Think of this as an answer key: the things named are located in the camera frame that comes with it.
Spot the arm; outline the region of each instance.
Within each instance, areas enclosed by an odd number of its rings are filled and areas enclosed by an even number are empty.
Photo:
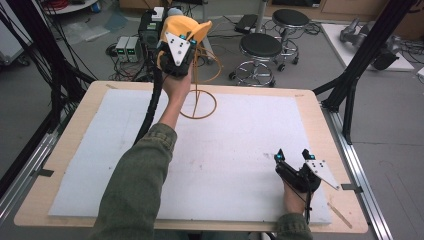
[[[162,185],[177,139],[174,129],[190,82],[191,74],[181,80],[165,79],[168,105],[159,123],[118,162],[89,239],[153,239]]]
[[[303,199],[306,194],[299,194]],[[286,214],[278,219],[277,239],[306,240],[312,239],[312,233],[303,217],[305,202],[284,182],[284,207]]]

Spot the wooden edge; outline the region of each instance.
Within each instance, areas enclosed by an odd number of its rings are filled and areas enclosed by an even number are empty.
[[[151,90],[151,83],[97,81],[91,84],[80,106],[74,113],[65,132],[59,139],[54,151],[44,168],[53,170],[52,177],[38,177],[15,216],[19,226],[68,226],[92,227],[95,218],[54,217],[48,212],[60,187],[66,168],[75,154],[79,143],[96,114],[103,96],[109,89]],[[211,93],[269,95],[295,97],[308,135],[310,151],[317,158],[325,159],[336,180],[350,183],[346,170],[340,160],[336,144],[331,136],[321,108],[314,93],[310,90],[271,89],[199,85],[199,89]],[[336,191],[329,185],[322,184],[330,209],[333,223],[329,225],[311,225],[313,232],[348,232],[364,233],[368,230],[362,209],[353,191]],[[273,223],[261,222],[215,222],[215,221],[171,221],[157,220],[155,227],[161,229],[185,230],[249,230],[275,231]]]

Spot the stool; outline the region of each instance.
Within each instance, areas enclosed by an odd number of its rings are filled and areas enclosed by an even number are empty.
[[[296,10],[292,9],[280,9],[275,11],[272,14],[272,21],[279,27],[283,28],[283,32],[280,33],[281,36],[281,45],[283,46],[283,51],[281,56],[284,56],[283,62],[278,66],[278,71],[283,71],[285,68],[285,60],[287,56],[292,56],[296,54],[292,63],[297,64],[299,61],[299,47],[290,39],[287,39],[289,31],[303,29],[306,25],[309,24],[309,18]]]
[[[251,33],[240,40],[240,51],[252,59],[240,64],[230,73],[231,80],[238,79],[237,85],[259,87],[275,85],[271,69],[263,62],[276,61],[281,54],[282,45],[274,37],[262,33]]]

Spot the wooden board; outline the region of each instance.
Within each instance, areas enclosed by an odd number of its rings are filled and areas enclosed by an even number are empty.
[[[85,226],[91,227],[92,217],[53,217],[48,215],[50,206],[59,190],[64,170],[93,119],[104,94],[108,89],[151,89],[147,83],[98,81],[91,84],[79,108],[59,140],[55,150],[45,164],[45,169],[54,170],[52,177],[38,177],[24,203],[15,216],[15,223],[20,226]],[[200,86],[212,93],[249,94],[265,96],[294,97],[299,109],[302,123],[309,140],[310,150],[319,158],[327,160],[339,183],[350,183],[340,160],[335,142],[327,127],[317,99],[312,91],[293,89],[268,89],[228,86]],[[329,225],[311,225],[315,232],[366,232],[368,226],[353,191],[335,191],[330,186],[322,185],[326,194],[332,223]],[[232,231],[275,231],[275,223],[243,221],[174,221],[157,220],[159,229],[191,230],[232,230]]]

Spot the black tripod stand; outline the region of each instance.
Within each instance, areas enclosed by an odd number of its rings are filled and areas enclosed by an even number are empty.
[[[322,102],[322,107],[328,108],[331,112],[338,112],[340,104],[346,98],[343,136],[349,144],[352,144],[350,131],[356,85],[414,2],[415,0],[389,1],[346,70],[338,78],[313,90],[315,95],[318,95],[334,88],[330,96]]]

